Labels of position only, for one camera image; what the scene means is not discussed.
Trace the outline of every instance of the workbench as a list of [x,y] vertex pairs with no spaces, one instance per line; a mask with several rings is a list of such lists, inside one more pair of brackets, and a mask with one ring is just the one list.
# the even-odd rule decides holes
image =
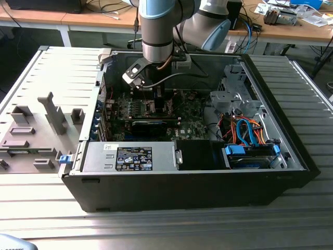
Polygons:
[[[64,113],[76,107],[85,109],[99,54],[97,48],[49,47],[37,51],[0,104],[0,135],[8,129],[10,109],[26,105],[27,97],[40,89],[35,83],[52,71],[53,81],[75,82],[75,91],[61,81],[44,81],[43,91],[54,92],[55,104]],[[302,189],[288,190],[269,206],[86,213],[56,172],[2,172],[0,233],[26,239],[39,250],[331,249],[333,123],[319,126],[318,122],[331,116],[326,107],[333,108],[297,63],[273,56],[252,56],[252,60],[263,77],[276,77],[270,89],[280,106],[287,109],[297,131],[306,135],[305,145],[322,172],[314,181]],[[303,80],[290,83],[293,77],[299,78],[296,69]],[[83,72],[89,76],[82,77]],[[75,100],[70,103],[67,96]],[[38,108],[35,99],[29,107]]]
[[[102,1],[103,4],[108,2],[117,3],[116,0]],[[94,13],[88,9],[83,10],[81,14],[69,14],[64,12],[52,11],[37,11],[37,10],[11,10],[4,1],[4,6],[12,17],[24,28],[37,29],[54,29],[59,30],[64,43],[64,46],[71,46],[70,31],[90,31],[105,33],[133,33],[133,23],[135,19],[135,9],[128,8],[119,11],[118,17],[120,20],[115,20],[111,17],[100,13]],[[333,35],[331,26],[323,26],[318,28],[312,24],[306,23],[303,20],[298,20],[295,26],[276,25],[269,26],[264,24],[263,16],[254,14],[255,6],[261,3],[260,0],[245,0],[245,9],[248,15],[254,22],[263,26],[259,36],[259,42],[265,43],[281,43],[281,44],[299,44],[299,45],[314,45],[326,46]],[[333,11],[333,7],[323,5],[320,9],[322,12]],[[0,26],[17,27],[17,24],[4,12],[0,6]],[[244,38],[247,35],[247,30],[239,24],[236,30],[229,31],[227,40],[229,45]]]

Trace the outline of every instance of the table leg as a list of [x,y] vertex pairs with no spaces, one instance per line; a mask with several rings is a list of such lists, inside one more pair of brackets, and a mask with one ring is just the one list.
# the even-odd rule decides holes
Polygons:
[[292,47],[292,44],[287,44],[287,46],[284,47],[284,49],[281,51],[280,55],[281,55],[281,56],[285,56],[286,53],[287,53],[287,51],[288,51],[289,48],[291,48],[291,47]]
[[320,60],[320,62],[316,63],[316,66],[314,66],[314,69],[313,69],[313,71],[312,71],[312,73],[310,75],[311,79],[314,79],[316,77],[316,75],[318,74],[318,72],[322,69],[322,67],[325,65],[325,63],[329,61],[329,59],[331,58],[332,55],[333,55],[333,48],[325,56],[324,59],[322,59],[322,60]]
[[5,33],[8,39],[14,39],[14,34],[12,33],[12,27],[3,26],[1,30]]
[[58,30],[60,31],[61,38],[63,41],[63,45],[65,47],[71,47],[71,40],[69,39],[69,27],[68,25],[60,25],[57,26]]
[[105,32],[102,32],[102,40],[103,40],[103,45],[111,47],[112,45],[108,43],[108,37]]

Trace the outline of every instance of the electronic device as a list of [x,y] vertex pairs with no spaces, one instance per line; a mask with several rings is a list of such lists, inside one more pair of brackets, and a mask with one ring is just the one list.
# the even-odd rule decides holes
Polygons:
[[6,0],[11,9],[38,9],[80,13],[87,0]]
[[297,15],[289,9],[278,9],[270,6],[264,16],[264,23],[269,25],[276,25],[278,23],[295,25],[296,22]]
[[151,89],[122,80],[141,57],[105,58],[78,150],[60,161],[83,210],[266,205],[319,174],[247,55],[192,54],[209,78],[166,81],[160,109]]
[[[184,42],[207,51],[221,45],[230,26],[226,1],[128,2],[139,7],[143,51],[98,55],[93,87],[81,86],[90,90],[85,112],[75,108],[68,117],[64,105],[66,117],[51,91],[34,100],[37,113],[11,106],[4,171],[60,165],[59,176],[87,212],[266,205],[320,173],[268,87],[281,93],[281,74],[271,75],[280,66],[294,70],[290,63],[267,69],[274,58],[256,66],[248,55],[188,53]],[[40,122],[45,111],[53,129]]]
[[229,11],[228,19],[230,20],[230,30],[234,30],[242,7],[241,0],[229,0],[227,3],[227,9]]

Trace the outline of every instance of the warning label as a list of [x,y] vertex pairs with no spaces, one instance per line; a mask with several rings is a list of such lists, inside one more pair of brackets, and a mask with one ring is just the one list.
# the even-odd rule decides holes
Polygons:
[[117,171],[152,171],[151,147],[118,147]]

